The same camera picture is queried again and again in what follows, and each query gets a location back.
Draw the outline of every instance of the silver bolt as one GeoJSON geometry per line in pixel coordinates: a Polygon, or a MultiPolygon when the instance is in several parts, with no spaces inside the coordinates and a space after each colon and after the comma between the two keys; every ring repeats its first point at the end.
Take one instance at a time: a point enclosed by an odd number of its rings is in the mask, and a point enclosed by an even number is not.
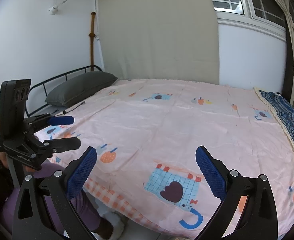
{"type": "Polygon", "coordinates": [[[63,174],[62,171],[56,171],[54,175],[55,177],[60,177],[62,174],[63,174]]]}
{"type": "Polygon", "coordinates": [[[266,175],[260,175],[261,180],[266,181],[267,180],[267,176],[266,175]]]}
{"type": "Polygon", "coordinates": [[[30,180],[31,180],[31,178],[32,178],[32,176],[31,176],[31,175],[27,175],[27,176],[25,177],[25,180],[26,180],[26,181],[30,181],[30,180]]]}
{"type": "Polygon", "coordinates": [[[239,173],[238,173],[237,171],[235,171],[235,170],[232,170],[232,171],[230,172],[230,174],[231,174],[231,176],[233,176],[233,177],[237,177],[237,176],[239,175],[239,173]]]}

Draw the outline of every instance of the bedspread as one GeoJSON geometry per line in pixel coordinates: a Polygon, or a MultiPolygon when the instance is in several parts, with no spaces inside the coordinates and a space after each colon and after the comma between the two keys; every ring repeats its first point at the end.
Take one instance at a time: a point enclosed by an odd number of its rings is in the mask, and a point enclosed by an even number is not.
{"type": "MultiPolygon", "coordinates": [[[[37,136],[77,136],[82,146],[50,161],[66,167],[88,146],[96,148],[97,163],[85,187],[139,224],[191,239],[204,228],[220,199],[196,164],[200,145],[243,176],[266,174],[279,236],[294,223],[294,151],[254,90],[177,80],[118,81],[70,114],[73,125],[48,127],[37,136]]],[[[237,225],[245,200],[226,234],[237,225]]]]}

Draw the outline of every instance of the purple pants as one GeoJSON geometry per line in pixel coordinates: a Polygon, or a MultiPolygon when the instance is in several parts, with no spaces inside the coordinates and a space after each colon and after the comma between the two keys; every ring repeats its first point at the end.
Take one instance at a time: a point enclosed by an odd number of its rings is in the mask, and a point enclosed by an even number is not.
{"type": "MultiPolygon", "coordinates": [[[[42,164],[42,169],[40,171],[34,172],[33,176],[37,178],[44,178],[51,176],[55,171],[64,170],[64,168],[58,164],[46,162],[42,164]]],[[[15,188],[12,194],[8,197],[5,202],[2,211],[0,212],[0,223],[5,227],[5,229],[11,234],[13,226],[13,217],[15,212],[16,201],[18,198],[19,188],[15,188]]],[[[58,214],[55,210],[54,204],[50,196],[45,196],[47,208],[55,228],[58,233],[63,234],[64,228],[58,214]]],[[[90,231],[95,231],[100,223],[100,215],[90,203],[86,196],[86,193],[82,190],[76,198],[71,200],[74,208],[76,209],[78,215],[81,217],[84,224],[88,227],[90,231]]]]}

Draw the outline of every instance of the blue gripper pad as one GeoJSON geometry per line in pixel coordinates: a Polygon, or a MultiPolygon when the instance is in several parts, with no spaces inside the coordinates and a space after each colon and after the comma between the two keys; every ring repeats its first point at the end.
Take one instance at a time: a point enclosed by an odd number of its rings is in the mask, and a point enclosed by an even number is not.
{"type": "Polygon", "coordinates": [[[81,189],[83,188],[90,172],[95,166],[97,161],[97,152],[93,147],[88,147],[84,154],[78,159],[72,161],[68,166],[74,166],[76,162],[76,167],[73,169],[72,174],[67,174],[66,181],[66,197],[68,200],[71,200],[74,197],[77,197],[81,189]]]}
{"type": "Polygon", "coordinates": [[[73,124],[74,121],[75,119],[72,116],[53,116],[47,121],[47,123],[55,126],[73,124]]]}
{"type": "Polygon", "coordinates": [[[213,195],[223,201],[227,195],[226,181],[213,163],[213,158],[207,155],[202,147],[196,151],[196,162],[204,175],[213,195]]]}

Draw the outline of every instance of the pillow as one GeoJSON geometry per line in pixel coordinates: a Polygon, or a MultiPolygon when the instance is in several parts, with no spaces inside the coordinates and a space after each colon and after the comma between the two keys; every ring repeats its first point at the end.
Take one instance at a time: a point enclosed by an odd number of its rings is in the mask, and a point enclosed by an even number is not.
{"type": "Polygon", "coordinates": [[[45,102],[52,106],[71,107],[111,86],[117,77],[108,72],[93,71],[76,76],[55,87],[45,102]]]}

